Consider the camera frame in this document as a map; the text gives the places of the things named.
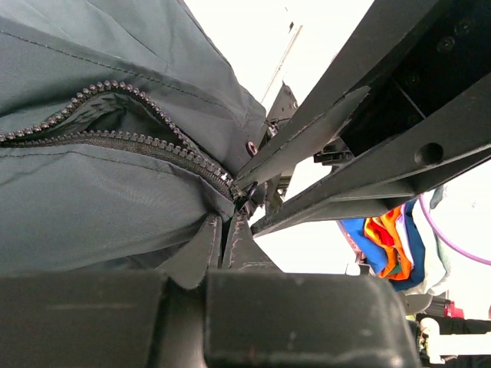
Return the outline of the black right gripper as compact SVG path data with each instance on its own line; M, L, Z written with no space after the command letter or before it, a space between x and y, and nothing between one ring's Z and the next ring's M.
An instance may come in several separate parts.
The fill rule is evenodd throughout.
M448 8L447 1L373 2L236 185L263 183L320 151L387 83L341 135L355 156L368 151L259 219L254 235L382 215L490 159L490 3L455 1L433 26Z

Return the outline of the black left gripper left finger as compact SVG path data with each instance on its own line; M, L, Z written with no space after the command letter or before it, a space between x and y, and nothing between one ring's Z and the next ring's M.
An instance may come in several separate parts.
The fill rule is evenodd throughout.
M155 270L1 279L3 367L203 367L204 281L222 221Z

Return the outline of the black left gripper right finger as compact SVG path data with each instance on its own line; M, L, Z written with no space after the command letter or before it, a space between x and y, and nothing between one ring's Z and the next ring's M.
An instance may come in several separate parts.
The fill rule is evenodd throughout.
M244 215L208 273L203 355L209 367L418 367L394 289L345 274L289 274L255 243Z

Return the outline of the grey gradient zip jacket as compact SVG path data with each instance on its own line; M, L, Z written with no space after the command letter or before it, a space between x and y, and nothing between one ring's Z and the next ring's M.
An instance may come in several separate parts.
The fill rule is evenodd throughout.
M155 268L209 214L265 110L182 1L1 3L1 272Z

